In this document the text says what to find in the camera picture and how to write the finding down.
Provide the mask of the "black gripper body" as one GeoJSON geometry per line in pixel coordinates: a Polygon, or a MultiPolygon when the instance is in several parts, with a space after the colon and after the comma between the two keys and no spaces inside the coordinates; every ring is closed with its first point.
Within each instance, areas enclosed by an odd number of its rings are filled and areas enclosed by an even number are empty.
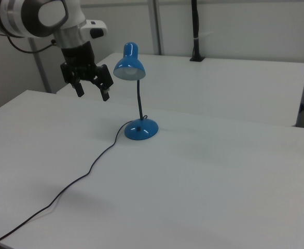
{"type": "Polygon", "coordinates": [[[62,49],[61,51],[65,62],[61,64],[60,68],[67,84],[70,84],[71,74],[76,73],[80,77],[80,81],[89,82],[95,76],[108,76],[110,77],[110,87],[113,85],[114,82],[107,65],[97,66],[95,64],[91,42],[88,41],[76,48],[62,49]]]}

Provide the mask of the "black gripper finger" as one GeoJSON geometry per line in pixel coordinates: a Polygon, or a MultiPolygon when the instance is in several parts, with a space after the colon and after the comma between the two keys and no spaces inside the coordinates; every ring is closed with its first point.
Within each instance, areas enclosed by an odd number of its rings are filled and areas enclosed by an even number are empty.
{"type": "Polygon", "coordinates": [[[107,101],[109,99],[110,77],[95,76],[91,82],[99,88],[103,101],[107,101]]]}
{"type": "Polygon", "coordinates": [[[70,84],[75,89],[78,97],[82,97],[85,94],[80,83],[80,77],[76,73],[71,74],[70,84]]]}

